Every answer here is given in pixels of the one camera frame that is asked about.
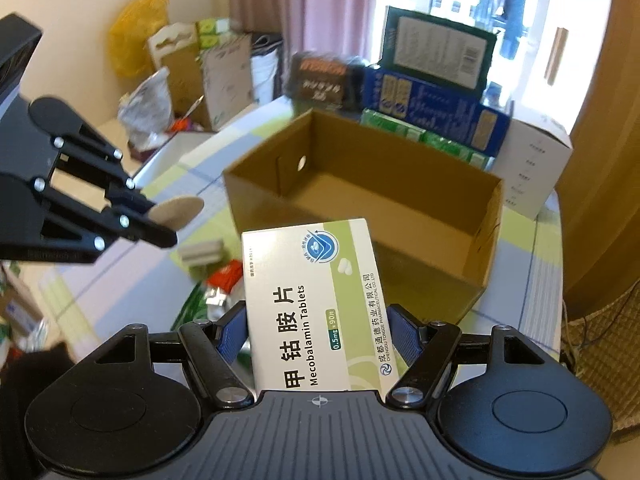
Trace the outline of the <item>small red packet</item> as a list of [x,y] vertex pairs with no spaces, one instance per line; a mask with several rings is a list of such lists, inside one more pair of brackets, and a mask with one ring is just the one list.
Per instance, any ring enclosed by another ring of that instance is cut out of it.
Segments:
[[243,277],[243,263],[232,259],[225,266],[217,269],[206,278],[206,283],[212,289],[220,289],[224,294],[230,295],[235,285]]

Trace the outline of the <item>crumpled white plastic bag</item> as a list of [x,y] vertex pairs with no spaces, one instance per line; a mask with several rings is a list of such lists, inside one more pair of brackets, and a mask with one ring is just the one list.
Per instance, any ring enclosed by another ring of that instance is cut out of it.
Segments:
[[137,152],[155,150],[169,139],[174,110],[168,77],[168,68],[162,67],[119,100],[117,119],[126,130],[129,144]]

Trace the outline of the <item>quilted tan chair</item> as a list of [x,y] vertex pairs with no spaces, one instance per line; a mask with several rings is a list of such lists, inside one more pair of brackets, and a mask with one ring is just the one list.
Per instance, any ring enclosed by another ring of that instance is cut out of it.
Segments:
[[639,435],[639,285],[596,312],[563,318],[561,360],[605,402],[613,441]]

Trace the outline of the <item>dark brown carton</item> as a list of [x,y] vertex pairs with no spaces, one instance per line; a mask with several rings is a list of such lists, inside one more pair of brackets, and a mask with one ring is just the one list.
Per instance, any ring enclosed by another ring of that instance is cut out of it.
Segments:
[[292,101],[325,110],[360,112],[368,66],[369,63],[358,55],[296,52],[288,66],[284,94]]

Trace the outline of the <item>beige plastic spoon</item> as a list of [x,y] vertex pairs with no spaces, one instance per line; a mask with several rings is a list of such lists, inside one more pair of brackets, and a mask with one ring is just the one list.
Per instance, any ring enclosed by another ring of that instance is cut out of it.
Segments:
[[198,196],[183,195],[154,205],[148,212],[148,218],[173,231],[187,226],[203,209],[204,200]]

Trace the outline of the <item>pink curtain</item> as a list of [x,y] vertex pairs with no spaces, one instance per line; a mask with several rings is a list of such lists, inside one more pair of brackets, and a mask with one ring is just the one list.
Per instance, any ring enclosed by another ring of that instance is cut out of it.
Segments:
[[375,0],[230,0],[242,29],[282,36],[283,78],[298,52],[367,58],[374,7]]

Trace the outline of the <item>brown paper bag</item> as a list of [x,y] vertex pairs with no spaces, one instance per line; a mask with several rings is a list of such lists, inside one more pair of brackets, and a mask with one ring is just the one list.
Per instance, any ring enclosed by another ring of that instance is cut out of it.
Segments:
[[253,103],[251,36],[226,32],[203,50],[196,27],[176,23],[151,36],[148,49],[156,67],[169,70],[174,112],[189,115],[205,130],[221,130]]

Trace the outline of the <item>dark green carton top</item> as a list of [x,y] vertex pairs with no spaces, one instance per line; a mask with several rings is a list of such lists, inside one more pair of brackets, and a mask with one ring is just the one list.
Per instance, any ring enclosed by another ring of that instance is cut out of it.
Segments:
[[431,14],[386,9],[380,65],[479,99],[497,36]]

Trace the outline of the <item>white green Mecobalamin box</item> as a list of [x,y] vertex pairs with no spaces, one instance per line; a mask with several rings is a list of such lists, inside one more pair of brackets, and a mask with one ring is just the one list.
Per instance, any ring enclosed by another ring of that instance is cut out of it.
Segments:
[[399,378],[363,218],[242,235],[257,390],[386,394]]

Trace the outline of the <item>blue carton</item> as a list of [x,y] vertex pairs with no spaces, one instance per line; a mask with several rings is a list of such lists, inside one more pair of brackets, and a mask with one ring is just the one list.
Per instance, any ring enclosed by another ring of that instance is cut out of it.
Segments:
[[498,155],[511,120],[472,96],[377,65],[364,71],[362,104],[489,157]]

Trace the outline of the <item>yellow plastic bag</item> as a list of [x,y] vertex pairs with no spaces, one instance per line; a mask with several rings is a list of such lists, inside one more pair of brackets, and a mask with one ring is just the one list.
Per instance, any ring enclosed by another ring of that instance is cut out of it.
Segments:
[[153,68],[148,40],[169,23],[169,0],[131,0],[107,35],[107,52],[117,77],[132,79]]

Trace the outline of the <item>grey white eraser block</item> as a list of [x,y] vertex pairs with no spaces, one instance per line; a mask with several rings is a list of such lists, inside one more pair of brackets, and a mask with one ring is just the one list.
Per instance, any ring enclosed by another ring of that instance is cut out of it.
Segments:
[[224,241],[206,240],[180,246],[177,249],[180,260],[186,266],[209,266],[224,260]]

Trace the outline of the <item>silver green tea pouch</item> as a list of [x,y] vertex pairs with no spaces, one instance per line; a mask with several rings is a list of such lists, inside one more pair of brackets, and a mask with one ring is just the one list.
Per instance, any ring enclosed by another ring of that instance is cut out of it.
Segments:
[[220,335],[214,339],[222,357],[229,364],[250,365],[250,336],[243,299],[233,299],[231,294],[226,295],[220,289],[198,284],[186,298],[171,329],[178,330],[191,322],[219,325]]

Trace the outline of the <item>white carton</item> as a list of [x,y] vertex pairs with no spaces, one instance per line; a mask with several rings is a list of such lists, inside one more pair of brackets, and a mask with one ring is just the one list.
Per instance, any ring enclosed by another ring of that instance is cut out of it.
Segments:
[[490,168],[503,180],[504,204],[535,219],[572,153],[570,136],[558,122],[514,104],[506,138]]

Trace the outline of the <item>yellow brown curtain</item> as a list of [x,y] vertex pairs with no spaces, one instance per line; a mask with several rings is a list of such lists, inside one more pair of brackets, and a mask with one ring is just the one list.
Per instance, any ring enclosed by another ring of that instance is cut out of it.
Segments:
[[596,70],[556,190],[563,299],[581,318],[639,278],[639,0],[612,0]]

